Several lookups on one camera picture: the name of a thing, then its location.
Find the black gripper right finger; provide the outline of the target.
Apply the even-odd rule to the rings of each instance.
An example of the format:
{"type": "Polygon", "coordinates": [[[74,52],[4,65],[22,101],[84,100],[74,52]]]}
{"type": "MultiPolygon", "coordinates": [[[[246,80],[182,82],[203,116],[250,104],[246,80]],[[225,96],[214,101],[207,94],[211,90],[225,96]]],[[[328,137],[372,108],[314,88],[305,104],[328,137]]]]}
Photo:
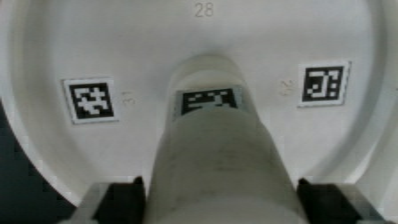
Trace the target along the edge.
{"type": "Polygon", "coordinates": [[[351,185],[298,180],[296,195],[310,224],[385,224],[367,199],[351,185]]]}

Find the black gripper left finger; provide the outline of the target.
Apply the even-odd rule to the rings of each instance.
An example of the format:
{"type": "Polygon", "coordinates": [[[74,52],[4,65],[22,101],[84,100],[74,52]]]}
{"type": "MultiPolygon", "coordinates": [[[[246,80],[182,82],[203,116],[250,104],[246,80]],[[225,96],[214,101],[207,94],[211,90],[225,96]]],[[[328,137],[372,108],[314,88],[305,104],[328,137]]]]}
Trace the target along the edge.
{"type": "Polygon", "coordinates": [[[72,215],[58,224],[141,224],[145,211],[143,179],[127,183],[95,183],[72,215]]]}

